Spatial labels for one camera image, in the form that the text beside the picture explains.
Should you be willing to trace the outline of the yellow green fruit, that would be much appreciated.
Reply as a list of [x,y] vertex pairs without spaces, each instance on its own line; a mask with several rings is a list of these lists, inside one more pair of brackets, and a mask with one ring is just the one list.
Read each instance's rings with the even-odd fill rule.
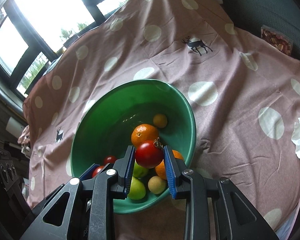
[[128,198],[132,200],[141,200],[146,195],[146,188],[138,178],[132,177]]

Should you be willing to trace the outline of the green lime fruit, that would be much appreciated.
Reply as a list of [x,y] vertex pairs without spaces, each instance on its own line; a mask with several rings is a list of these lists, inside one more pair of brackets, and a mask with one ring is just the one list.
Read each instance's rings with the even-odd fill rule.
[[148,169],[140,166],[137,162],[134,163],[133,176],[143,178],[148,174]]

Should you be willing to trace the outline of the tan round fruit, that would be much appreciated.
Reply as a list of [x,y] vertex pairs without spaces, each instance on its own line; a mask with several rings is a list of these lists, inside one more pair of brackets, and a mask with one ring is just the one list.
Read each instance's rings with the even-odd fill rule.
[[164,114],[158,113],[153,117],[153,124],[157,128],[165,128],[167,126],[167,117]]
[[161,179],[159,176],[153,176],[148,181],[148,189],[153,194],[161,194],[166,189],[166,180]]

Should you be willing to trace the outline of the green plastic bowl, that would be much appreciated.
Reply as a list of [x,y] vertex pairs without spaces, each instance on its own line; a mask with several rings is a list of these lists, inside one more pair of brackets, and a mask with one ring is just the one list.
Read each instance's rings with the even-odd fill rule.
[[91,165],[103,164],[109,155],[124,157],[134,129],[151,125],[158,113],[167,117],[167,126],[159,129],[161,143],[180,152],[190,166],[197,134],[188,100],[168,83],[145,79],[112,89],[87,111],[71,146],[72,175],[80,177]]

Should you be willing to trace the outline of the red cherry tomato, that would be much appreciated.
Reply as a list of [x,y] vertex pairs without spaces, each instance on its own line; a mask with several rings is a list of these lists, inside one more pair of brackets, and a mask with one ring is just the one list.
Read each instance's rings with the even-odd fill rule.
[[144,141],[135,152],[137,164],[147,169],[158,166],[163,158],[163,146],[160,138]]

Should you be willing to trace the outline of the orange mandarin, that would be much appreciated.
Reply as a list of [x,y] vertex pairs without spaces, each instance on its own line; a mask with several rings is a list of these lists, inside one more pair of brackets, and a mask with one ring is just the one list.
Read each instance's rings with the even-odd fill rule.
[[[172,150],[172,152],[173,152],[173,155],[175,158],[184,160],[184,158],[180,152],[178,152],[176,150]],[[167,179],[164,160],[158,166],[155,167],[155,172],[161,179],[163,179],[163,180]]]
[[156,127],[149,124],[137,126],[131,135],[131,142],[135,148],[138,148],[144,141],[154,140],[159,137],[159,131]]

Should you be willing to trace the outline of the pink crumpled cloth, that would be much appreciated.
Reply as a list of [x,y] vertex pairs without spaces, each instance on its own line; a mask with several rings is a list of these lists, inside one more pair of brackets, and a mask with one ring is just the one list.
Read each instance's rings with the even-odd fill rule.
[[31,150],[31,141],[30,141],[30,128],[26,126],[20,137],[18,138],[18,144],[21,145],[21,152],[25,155],[26,158],[30,159],[32,150]]

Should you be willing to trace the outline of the pink polka dot cloth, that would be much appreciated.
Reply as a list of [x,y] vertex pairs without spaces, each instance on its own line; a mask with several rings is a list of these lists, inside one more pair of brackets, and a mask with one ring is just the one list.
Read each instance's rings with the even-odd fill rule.
[[93,103],[145,78],[173,85],[190,103],[192,167],[230,178],[284,237],[300,199],[291,141],[300,61],[236,28],[215,0],[129,0],[38,81],[23,105],[32,146],[29,206],[71,178],[71,144]]

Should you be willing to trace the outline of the snack packet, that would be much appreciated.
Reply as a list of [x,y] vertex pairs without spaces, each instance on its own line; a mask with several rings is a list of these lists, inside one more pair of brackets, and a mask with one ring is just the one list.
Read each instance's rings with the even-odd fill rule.
[[293,42],[283,33],[263,25],[261,27],[261,38],[280,52],[290,56],[293,50]]

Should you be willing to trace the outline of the window frame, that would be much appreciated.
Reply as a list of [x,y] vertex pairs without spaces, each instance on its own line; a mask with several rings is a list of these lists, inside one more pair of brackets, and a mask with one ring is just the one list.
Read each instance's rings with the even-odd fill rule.
[[0,99],[18,114],[66,49],[127,0],[0,0]]

